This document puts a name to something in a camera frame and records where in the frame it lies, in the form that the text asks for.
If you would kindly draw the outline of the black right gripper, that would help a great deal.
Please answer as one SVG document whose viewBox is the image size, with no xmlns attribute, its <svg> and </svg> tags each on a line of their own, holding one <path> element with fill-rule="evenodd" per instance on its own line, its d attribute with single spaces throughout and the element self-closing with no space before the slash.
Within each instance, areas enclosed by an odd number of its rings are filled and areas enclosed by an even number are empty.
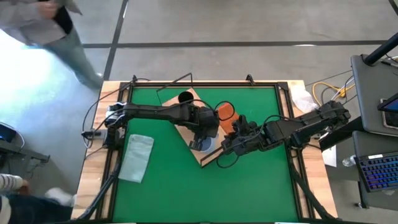
<svg viewBox="0 0 398 224">
<path fill-rule="evenodd" d="M 221 142 L 223 154 L 234 153 L 236 156 L 243 156 L 253 151 L 266 151 L 268 146 L 268 140 L 264 134 L 266 121 L 258 126 L 254 121 L 248 122 L 245 115 L 239 115 L 233 122 L 233 139 L 225 139 Z"/>
</svg>

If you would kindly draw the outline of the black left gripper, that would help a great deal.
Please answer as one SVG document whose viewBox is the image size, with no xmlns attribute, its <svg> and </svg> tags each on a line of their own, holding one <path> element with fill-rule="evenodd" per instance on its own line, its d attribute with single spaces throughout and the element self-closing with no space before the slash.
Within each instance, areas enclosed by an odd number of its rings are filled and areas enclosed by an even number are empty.
<svg viewBox="0 0 398 224">
<path fill-rule="evenodd" d="M 213 138 L 214 144 L 218 142 L 216 138 L 220 120 L 217 112 L 207 108 L 195 105 L 188 105 L 188 121 L 185 126 L 191 130 L 197 138 L 189 143 L 189 148 L 194 151 L 201 151 L 203 147 L 203 138 Z"/>
</svg>

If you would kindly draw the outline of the black cup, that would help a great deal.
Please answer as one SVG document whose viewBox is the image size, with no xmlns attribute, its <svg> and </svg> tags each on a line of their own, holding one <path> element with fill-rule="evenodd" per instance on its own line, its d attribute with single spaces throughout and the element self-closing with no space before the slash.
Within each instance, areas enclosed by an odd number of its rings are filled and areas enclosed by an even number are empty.
<svg viewBox="0 0 398 224">
<path fill-rule="evenodd" d="M 194 96 L 193 96 L 193 94 L 192 94 L 191 92 L 189 92 L 189 91 L 181 92 L 181 93 L 178 95 L 178 102 L 179 102 L 180 104 L 192 104 L 192 103 L 193 103 L 193 100 L 194 100 Z"/>
</svg>

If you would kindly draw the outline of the light wooden board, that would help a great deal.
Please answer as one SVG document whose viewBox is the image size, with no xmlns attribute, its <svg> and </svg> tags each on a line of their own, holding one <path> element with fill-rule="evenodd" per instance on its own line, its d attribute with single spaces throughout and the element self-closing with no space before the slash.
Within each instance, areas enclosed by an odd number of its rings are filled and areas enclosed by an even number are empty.
<svg viewBox="0 0 398 224">
<path fill-rule="evenodd" d="M 172 81 L 171 83 L 166 84 L 165 86 L 159 88 L 156 91 L 159 102 L 161 103 L 162 106 L 171 106 L 175 103 L 178 103 L 178 95 L 176 95 L 175 97 L 171 98 L 168 101 L 162 101 L 160 99 L 159 92 L 162 91 L 163 89 L 169 88 L 174 84 L 177 84 L 180 80 L 186 77 L 190 77 L 190 88 L 186 91 L 189 91 L 193 94 L 195 99 L 193 104 L 195 106 L 206 106 L 205 103 L 199 101 L 200 97 L 198 96 L 197 92 L 194 90 L 192 73 L 188 73 Z M 221 117 L 220 125 L 218 128 L 218 134 L 216 136 L 218 137 L 218 142 L 215 145 L 216 149 L 208 154 L 201 151 L 194 151 L 190 149 L 191 153 L 194 155 L 195 159 L 197 160 L 197 162 L 201 167 L 205 167 L 206 165 L 217 160 L 217 158 L 220 157 L 221 153 L 223 152 L 223 149 L 221 147 L 221 142 L 224 140 L 224 137 L 227 134 L 233 132 L 232 122 L 238 119 L 238 114 L 236 113 L 234 106 L 231 103 L 228 103 L 227 101 L 222 101 L 221 103 L 218 103 L 216 106 L 214 106 L 214 108 L 217 110 L 217 112 L 219 112 Z M 189 147 L 189 143 L 195 138 L 195 134 L 186 127 L 178 125 L 175 125 L 175 127 L 179 132 L 179 134 L 181 135 L 181 137 L 183 138 L 183 140 L 185 141 L 185 143 L 187 144 L 187 146 Z"/>
</svg>

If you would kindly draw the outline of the green table mat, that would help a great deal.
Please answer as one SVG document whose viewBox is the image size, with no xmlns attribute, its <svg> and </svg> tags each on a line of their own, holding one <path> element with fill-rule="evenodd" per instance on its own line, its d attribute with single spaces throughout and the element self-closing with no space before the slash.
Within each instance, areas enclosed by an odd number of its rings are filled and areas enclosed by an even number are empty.
<svg viewBox="0 0 398 224">
<path fill-rule="evenodd" d="M 128 134 L 153 138 L 141 183 L 120 180 L 115 222 L 294 222 L 284 146 L 234 154 L 201 167 L 168 121 L 132 119 Z"/>
</svg>

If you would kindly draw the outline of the pale green cloth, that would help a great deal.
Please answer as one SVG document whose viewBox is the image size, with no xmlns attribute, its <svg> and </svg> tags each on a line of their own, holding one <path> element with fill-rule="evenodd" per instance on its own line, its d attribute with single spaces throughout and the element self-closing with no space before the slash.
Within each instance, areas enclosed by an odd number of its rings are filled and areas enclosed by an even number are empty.
<svg viewBox="0 0 398 224">
<path fill-rule="evenodd" d="M 146 173 L 153 145 L 152 137 L 130 135 L 118 178 L 140 184 Z"/>
</svg>

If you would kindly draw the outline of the crumpled white plastic bag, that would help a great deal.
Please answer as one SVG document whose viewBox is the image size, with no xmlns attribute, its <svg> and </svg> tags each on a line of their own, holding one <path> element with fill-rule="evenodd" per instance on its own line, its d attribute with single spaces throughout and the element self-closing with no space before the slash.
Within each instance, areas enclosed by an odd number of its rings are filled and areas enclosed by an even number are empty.
<svg viewBox="0 0 398 224">
<path fill-rule="evenodd" d="M 314 102 L 311 94 L 304 86 L 294 85 L 290 87 L 290 93 L 295 106 L 303 113 L 309 113 L 318 109 L 318 105 Z"/>
</svg>

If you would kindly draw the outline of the white paper sheet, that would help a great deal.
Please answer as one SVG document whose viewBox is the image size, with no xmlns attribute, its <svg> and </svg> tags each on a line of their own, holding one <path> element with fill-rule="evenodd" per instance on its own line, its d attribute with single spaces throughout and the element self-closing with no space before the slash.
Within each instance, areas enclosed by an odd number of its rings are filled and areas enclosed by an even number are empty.
<svg viewBox="0 0 398 224">
<path fill-rule="evenodd" d="M 336 164 L 336 146 L 332 146 L 322 151 L 324 164 L 330 167 L 337 167 Z"/>
</svg>

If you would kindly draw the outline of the backlit black keyboard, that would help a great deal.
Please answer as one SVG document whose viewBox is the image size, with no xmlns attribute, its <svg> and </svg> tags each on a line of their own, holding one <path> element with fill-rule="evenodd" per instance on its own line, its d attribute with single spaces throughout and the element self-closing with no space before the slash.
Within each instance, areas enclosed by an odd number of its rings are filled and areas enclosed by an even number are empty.
<svg viewBox="0 0 398 224">
<path fill-rule="evenodd" d="M 367 192 L 398 188 L 398 152 L 355 157 Z"/>
</svg>

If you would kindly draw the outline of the tablet with blue screen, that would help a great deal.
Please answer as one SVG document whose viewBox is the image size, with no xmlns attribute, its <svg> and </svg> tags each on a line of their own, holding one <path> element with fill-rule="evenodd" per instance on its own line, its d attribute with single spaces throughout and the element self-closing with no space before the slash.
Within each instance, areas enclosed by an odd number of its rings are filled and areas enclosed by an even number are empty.
<svg viewBox="0 0 398 224">
<path fill-rule="evenodd" d="M 381 99 L 377 110 L 381 112 L 386 128 L 398 129 L 398 93 L 388 99 Z"/>
</svg>

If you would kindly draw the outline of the black pole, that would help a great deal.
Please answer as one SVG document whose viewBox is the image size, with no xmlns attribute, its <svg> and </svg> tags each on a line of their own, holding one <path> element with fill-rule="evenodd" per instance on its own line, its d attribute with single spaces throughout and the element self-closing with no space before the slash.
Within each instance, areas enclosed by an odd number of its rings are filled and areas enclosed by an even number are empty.
<svg viewBox="0 0 398 224">
<path fill-rule="evenodd" d="M 398 32 L 394 34 L 385 43 L 380 45 L 375 51 L 363 58 L 366 65 L 372 66 L 380 60 L 385 54 L 389 53 L 392 49 L 398 46 Z"/>
</svg>

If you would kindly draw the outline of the person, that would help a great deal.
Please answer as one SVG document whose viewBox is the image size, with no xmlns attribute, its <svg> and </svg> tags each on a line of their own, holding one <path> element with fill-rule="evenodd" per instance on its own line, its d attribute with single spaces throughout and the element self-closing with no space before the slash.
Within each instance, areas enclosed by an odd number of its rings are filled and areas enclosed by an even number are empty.
<svg viewBox="0 0 398 224">
<path fill-rule="evenodd" d="M 30 194 L 29 182 L 0 173 L 0 224 L 50 224 L 70 219 L 76 195 L 54 187 L 43 197 Z"/>
<path fill-rule="evenodd" d="M 0 0 L 0 30 L 28 46 L 57 56 L 91 89 L 100 89 L 101 74 L 95 72 L 70 16 L 82 12 L 74 0 Z"/>
</svg>

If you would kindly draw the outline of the dark device with blue screen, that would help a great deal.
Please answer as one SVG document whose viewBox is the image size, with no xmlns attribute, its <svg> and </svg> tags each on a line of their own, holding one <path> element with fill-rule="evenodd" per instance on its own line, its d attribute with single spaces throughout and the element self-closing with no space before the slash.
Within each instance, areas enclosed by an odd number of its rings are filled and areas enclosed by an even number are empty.
<svg viewBox="0 0 398 224">
<path fill-rule="evenodd" d="M 0 123 L 0 140 L 12 142 L 16 135 L 17 131 L 15 129 Z"/>
</svg>

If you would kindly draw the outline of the black aluminium table frame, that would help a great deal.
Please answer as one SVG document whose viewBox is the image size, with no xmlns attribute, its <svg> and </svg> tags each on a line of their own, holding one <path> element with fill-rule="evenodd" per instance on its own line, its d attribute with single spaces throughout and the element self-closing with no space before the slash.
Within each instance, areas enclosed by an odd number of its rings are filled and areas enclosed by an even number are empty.
<svg viewBox="0 0 398 224">
<path fill-rule="evenodd" d="M 254 81 L 251 77 L 245 80 L 218 80 L 218 81 L 147 81 L 144 78 L 134 77 L 132 82 L 106 81 L 101 90 L 101 101 L 95 116 L 95 122 L 99 123 L 104 115 L 105 106 L 112 105 L 116 101 L 138 100 L 137 91 L 144 88 L 152 90 L 152 94 L 165 93 L 166 91 L 185 91 L 194 88 L 195 91 L 206 93 L 210 90 L 224 90 L 226 92 L 236 91 L 249 95 L 256 89 L 264 90 L 264 99 L 271 99 L 273 105 L 269 110 L 261 114 L 279 113 L 284 116 L 299 116 L 301 112 L 294 106 L 291 100 L 290 90 L 293 87 L 303 87 L 301 80 L 282 81 Z M 278 214 L 296 218 L 320 218 L 315 207 L 302 191 L 293 178 L 289 177 L 290 171 L 296 170 L 314 196 L 324 209 L 333 217 L 337 217 L 335 201 L 332 196 L 330 182 L 326 174 L 321 151 L 316 144 L 308 146 L 303 151 L 290 151 L 286 145 L 280 145 L 266 153 L 265 160 L 270 163 L 272 170 L 265 170 L 270 179 L 280 178 L 281 182 L 275 185 L 281 189 L 280 197 L 286 198 L 287 202 L 281 204 L 279 201 L 270 201 L 264 207 L 269 218 L 276 218 Z M 122 210 L 121 198 L 126 194 L 131 185 L 126 181 L 115 179 L 107 190 L 104 198 L 99 203 L 93 218 L 115 221 L 117 217 L 128 217 L 128 213 Z"/>
</svg>

